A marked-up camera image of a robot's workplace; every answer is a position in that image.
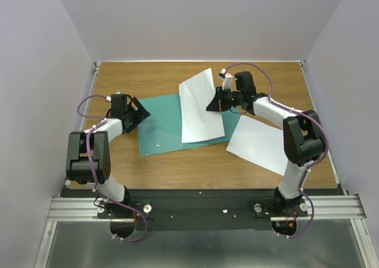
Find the white paper sheet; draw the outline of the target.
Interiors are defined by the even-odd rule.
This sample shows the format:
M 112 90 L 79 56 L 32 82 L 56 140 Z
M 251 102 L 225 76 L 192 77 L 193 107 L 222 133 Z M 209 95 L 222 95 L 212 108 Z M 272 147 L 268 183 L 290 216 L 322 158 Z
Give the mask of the white paper sheet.
M 288 159 L 282 130 L 241 116 L 226 150 L 243 160 L 284 176 Z
M 179 84 L 182 143 L 196 143 L 225 136 L 221 113 L 206 110 L 215 94 L 211 68 Z

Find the teal paper folder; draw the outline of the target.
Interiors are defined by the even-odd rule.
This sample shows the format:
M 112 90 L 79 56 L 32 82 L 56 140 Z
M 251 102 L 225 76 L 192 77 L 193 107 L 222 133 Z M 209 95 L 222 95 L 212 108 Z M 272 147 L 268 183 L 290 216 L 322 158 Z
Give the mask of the teal paper folder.
M 240 114 L 236 112 L 223 112 L 224 137 L 182 143 L 179 94 L 144 98 L 141 103 L 150 112 L 150 116 L 137 127 L 139 152 L 142 157 L 228 142 L 240 118 Z

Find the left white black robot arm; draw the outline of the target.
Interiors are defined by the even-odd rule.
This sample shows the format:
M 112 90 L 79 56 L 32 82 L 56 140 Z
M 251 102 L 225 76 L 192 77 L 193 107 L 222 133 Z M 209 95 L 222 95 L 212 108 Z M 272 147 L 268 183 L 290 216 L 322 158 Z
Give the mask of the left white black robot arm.
M 110 105 L 105 115 L 90 115 L 82 111 L 82 105 L 93 98 L 101 98 Z M 66 178 L 89 187 L 102 199 L 98 206 L 105 212 L 113 212 L 119 218 L 128 216 L 130 212 L 140 215 L 131 204 L 129 190 L 111 173 L 110 142 L 134 131 L 150 117 L 150 112 L 135 96 L 120 92 L 90 95 L 79 103 L 76 111 L 80 117 L 96 119 L 98 123 L 69 134 Z

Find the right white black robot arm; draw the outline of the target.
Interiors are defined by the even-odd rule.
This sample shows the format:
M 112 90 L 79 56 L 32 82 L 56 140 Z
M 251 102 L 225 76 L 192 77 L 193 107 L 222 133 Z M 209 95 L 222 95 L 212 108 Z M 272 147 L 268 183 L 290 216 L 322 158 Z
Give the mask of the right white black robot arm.
M 313 110 L 301 112 L 275 101 L 270 94 L 257 92 L 251 72 L 231 75 L 227 69 L 222 69 L 219 78 L 223 83 L 216 88 L 207 111 L 224 112 L 239 106 L 283 131 L 287 167 L 273 200 L 263 208 L 280 216 L 287 215 L 302 203 L 302 188 L 310 169 L 320 163 L 329 150 L 318 114 Z

